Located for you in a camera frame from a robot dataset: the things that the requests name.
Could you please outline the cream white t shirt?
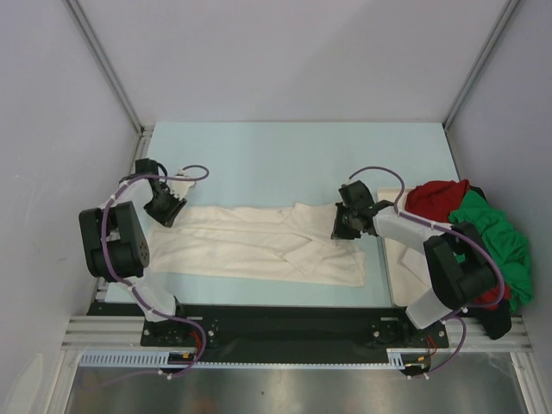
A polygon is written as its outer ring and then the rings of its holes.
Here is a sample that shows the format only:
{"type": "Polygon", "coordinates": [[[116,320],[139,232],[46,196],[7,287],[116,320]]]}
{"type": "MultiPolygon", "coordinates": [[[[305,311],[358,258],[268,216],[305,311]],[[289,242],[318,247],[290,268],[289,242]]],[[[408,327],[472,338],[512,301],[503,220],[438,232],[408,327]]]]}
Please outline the cream white t shirt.
{"type": "Polygon", "coordinates": [[[354,241],[331,237],[333,204],[256,209],[190,207],[173,226],[151,226],[150,267],[236,279],[361,287],[366,255],[354,241]]]}

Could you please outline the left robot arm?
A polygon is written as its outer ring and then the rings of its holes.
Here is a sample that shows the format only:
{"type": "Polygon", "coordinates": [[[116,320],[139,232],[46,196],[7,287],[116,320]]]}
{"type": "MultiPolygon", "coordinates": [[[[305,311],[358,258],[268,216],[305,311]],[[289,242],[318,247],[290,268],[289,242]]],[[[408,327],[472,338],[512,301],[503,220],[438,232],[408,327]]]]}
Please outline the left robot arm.
{"type": "Polygon", "coordinates": [[[139,214],[145,212],[170,228],[186,204],[166,182],[167,176],[158,161],[140,159],[106,204],[78,215],[90,274],[125,289],[144,314],[143,347],[183,346],[191,333],[183,305],[147,273],[150,252],[139,214]]]}

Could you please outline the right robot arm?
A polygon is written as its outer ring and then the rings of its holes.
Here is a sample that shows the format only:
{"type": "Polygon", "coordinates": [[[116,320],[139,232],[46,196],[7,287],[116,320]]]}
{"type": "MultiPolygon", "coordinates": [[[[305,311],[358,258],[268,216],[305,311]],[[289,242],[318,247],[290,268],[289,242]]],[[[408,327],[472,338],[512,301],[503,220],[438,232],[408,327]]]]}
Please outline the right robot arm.
{"type": "Polygon", "coordinates": [[[336,219],[331,237],[352,241],[364,235],[398,242],[421,254],[430,287],[406,306],[408,317],[398,324],[398,337],[417,346],[429,335],[429,326],[443,322],[495,287],[505,290],[498,265],[486,250],[475,226],[436,223],[402,211],[396,202],[376,202],[367,186],[357,180],[338,190],[336,219]]]}

